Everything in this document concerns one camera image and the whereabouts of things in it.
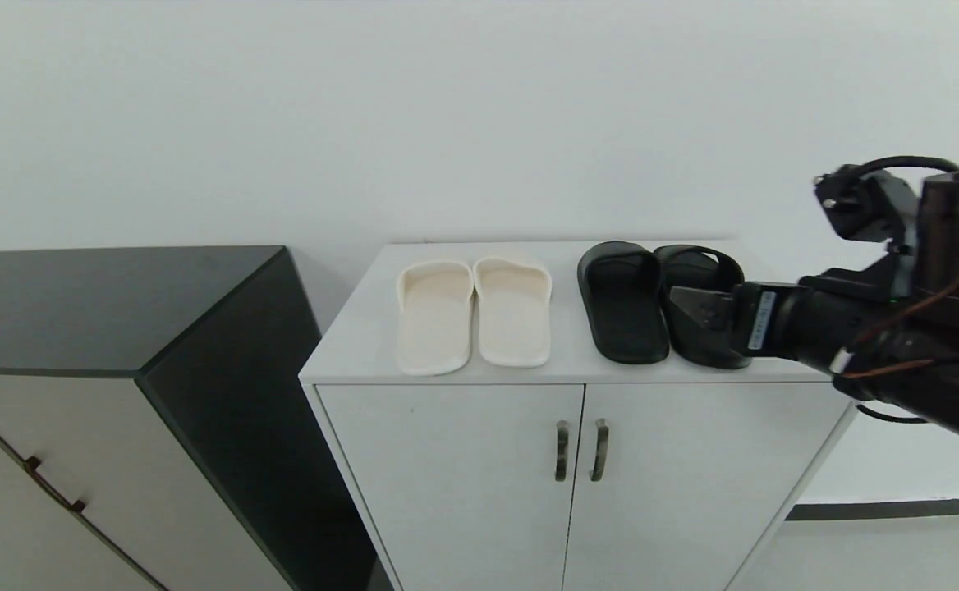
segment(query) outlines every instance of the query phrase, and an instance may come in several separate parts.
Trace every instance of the black slipper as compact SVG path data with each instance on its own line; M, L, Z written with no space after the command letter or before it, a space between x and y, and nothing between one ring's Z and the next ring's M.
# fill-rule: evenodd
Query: black slipper
M682 358L698 365L721 369L741 369L750 365L750 358L738 355L728 345L728 332L712 332L701 328L685 311L670 301L670 288L694 287L710 291L731 292L746 277L735 259L723 252L704 246L674 244L655 250L655 257L663 262L663 289L661 303L670 328L673 349Z
M578 288L593 343L618 363L656 363L670 355L658 297L663 267L655 255L629 242L593 246L578 261Z

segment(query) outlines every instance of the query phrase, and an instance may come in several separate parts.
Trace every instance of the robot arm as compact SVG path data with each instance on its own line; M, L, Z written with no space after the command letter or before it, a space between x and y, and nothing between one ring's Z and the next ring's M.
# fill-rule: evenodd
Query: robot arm
M927 166L920 201L883 169ZM859 401L885 401L959 433L959 167L895 157L817 180L847 240L888 253L862 272L829 269L796 285L747 282L732 293L673 288L670 298L746 356L797 360Z

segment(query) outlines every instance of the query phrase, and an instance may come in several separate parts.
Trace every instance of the cable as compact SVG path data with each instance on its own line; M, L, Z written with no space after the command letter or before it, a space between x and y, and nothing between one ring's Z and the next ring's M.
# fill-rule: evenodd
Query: cable
M863 175L869 175L871 172L884 171L885 168L931 168L934 171L956 172L959 166L946 160L945 158L931 158L927 156L889 156L887 158L877 158L870 160L866 164L860 164L848 171L841 172L841 182L843 186L850 187L855 184Z
M858 408L859 412L862 412L863 415L869 416L871 419L884 420L885 423L899 423L901 425L925 425L929 422L928 420L922 419L919 416L885 415L884 412L878 412L876 410L867 408L862 404L857 404L856 408Z
M895 314L892 317L886 318L883 321L878 322L874 326L871 326L869 329L864 330L858 337L856 337L855 344L858 345L860 343L863 343L863 341L868 341L870 339L873 339L873 337L876 337L881 332L884 332L886 328L888 328L889 326L892 326L893 324L896 324L896 322L901 321L901 319L908 317L908 315L911 315L913 313L916 313L916 311L927 308L933 305L934 303L938 302L939 300L946 298L946 296L951 295L953 292L957 291L957 288L959 288L959 276L957 276L956 280L953 280L952 284L946 286L942 291L938 293L934 293L934 295L930 295L929 298L925 298L908 308L904 308L904 310L901 311L901 313Z
M897 371L907 371L919 367L926 367L933 365L934 363L936 363L936 360L931 359L904 360L902 363L896 363L895 365L889 365L888 367L878 367L877 369L869 369L866 371L854 371L854 373L841 373L841 378L877 378L879 375L888 375L890 373L897 373Z

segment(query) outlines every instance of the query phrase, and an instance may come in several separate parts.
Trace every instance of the cabinet top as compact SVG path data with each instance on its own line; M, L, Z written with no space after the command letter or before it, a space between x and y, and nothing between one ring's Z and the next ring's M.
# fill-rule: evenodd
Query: cabinet top
M281 246L0 252L0 373L131 374Z
M667 244L701 244L730 254L746 277L782 281L737 241L636 241L648 248ZM757 359L750 367L728 371L701 367L676 353L654 365L622 365L604 358L593 345L589 321L578 291L578 259L599 241L480 242L392 244L379 252L319 347L301 371L306 384L599 384L822 382L824 375L787 360ZM426 259L460 259L469 264L486 254L524 251L546 265L552 276L552 355L535 368L499 367L487 363L475 345L472 358L454 373L412 377L396 366L398 274Z

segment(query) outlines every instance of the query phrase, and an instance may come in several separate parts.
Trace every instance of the white slipper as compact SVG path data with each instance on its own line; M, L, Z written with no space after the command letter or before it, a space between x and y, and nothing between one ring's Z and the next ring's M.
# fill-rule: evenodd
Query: white slipper
M472 352L472 269L461 261L426 261L400 273L396 361L407 375L451 373Z
M494 365L537 367L552 337L548 300L552 277L528 254L496 254L472 266L479 296L479 354Z

